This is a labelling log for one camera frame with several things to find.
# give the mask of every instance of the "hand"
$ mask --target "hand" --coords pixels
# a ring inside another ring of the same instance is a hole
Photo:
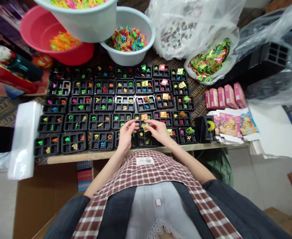
[[[125,153],[127,153],[132,146],[132,134],[137,133],[139,129],[139,124],[135,122],[136,120],[134,119],[127,121],[119,131],[118,149],[123,150]]]
[[[166,146],[172,140],[167,132],[165,123],[153,119],[145,120],[145,122],[149,124],[145,129],[149,130],[157,141]]]

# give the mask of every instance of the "label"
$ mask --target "label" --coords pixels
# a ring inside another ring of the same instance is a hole
[[[152,157],[142,157],[142,158],[136,158],[137,166],[140,165],[148,165],[148,164],[155,164]]]

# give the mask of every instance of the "red bottle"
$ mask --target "red bottle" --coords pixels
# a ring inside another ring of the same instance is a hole
[[[37,91],[37,85],[15,74],[12,74],[9,70],[2,67],[0,67],[0,82],[13,86],[18,90],[22,90],[26,94],[34,94]]]

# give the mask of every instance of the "person's right hand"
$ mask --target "person's right hand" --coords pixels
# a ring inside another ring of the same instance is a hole
[[[168,142],[173,140],[167,132],[165,123],[153,119],[144,120],[144,122],[149,124],[145,129],[149,130],[152,133],[152,136],[163,145],[166,146]]]

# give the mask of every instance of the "checkered apron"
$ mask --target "checkered apron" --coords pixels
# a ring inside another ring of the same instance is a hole
[[[136,158],[152,157],[155,164],[137,165]],[[76,229],[73,239],[96,239],[107,199],[126,188],[164,181],[183,183],[215,238],[242,238],[220,208],[209,197],[189,170],[172,157],[153,151],[136,152],[123,161],[121,168],[92,197]]]

